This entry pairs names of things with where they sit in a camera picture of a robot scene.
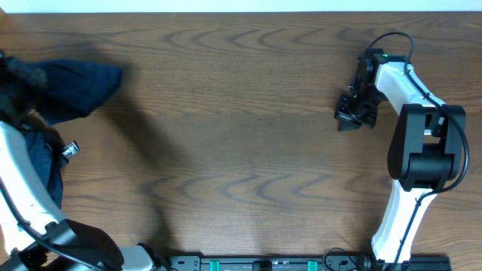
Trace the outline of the dark blue shorts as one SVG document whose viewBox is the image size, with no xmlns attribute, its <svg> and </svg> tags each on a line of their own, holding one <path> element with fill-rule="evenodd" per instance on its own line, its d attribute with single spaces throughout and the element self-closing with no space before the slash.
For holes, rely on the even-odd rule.
<svg viewBox="0 0 482 271">
<path fill-rule="evenodd" d="M 121 88 L 124 75 L 115 65 L 72 59 L 29 66 L 47 75 L 47 87 L 38 95 L 36 109 L 50 125 L 89 116 Z"/>
</svg>

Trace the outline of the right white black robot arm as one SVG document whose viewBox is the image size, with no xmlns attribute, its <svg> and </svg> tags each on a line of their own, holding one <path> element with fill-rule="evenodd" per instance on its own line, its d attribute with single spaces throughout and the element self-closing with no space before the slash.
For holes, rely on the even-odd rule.
<svg viewBox="0 0 482 271">
<path fill-rule="evenodd" d="M 383 101 L 398 115 L 387 154 L 392 191 L 371 239 L 372 267 L 409 269 L 411 243 L 425 211 L 447 181 L 466 169 L 466 113 L 434 96 L 406 56 L 369 47 L 357 64 L 349 93 L 340 96 L 334 112 L 339 131 L 374 127 Z"/>
</svg>

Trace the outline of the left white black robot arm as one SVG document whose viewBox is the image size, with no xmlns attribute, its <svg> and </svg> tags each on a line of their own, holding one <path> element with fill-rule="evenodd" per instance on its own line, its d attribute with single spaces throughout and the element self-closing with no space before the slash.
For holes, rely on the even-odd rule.
<svg viewBox="0 0 482 271">
<path fill-rule="evenodd" d="M 78 151 L 53 125 L 88 116 L 120 88 L 115 65 L 1 57 L 1 229 L 3 270 L 168 270 L 138 244 L 119 247 L 103 230 L 61 209 L 61 168 Z"/>
</svg>

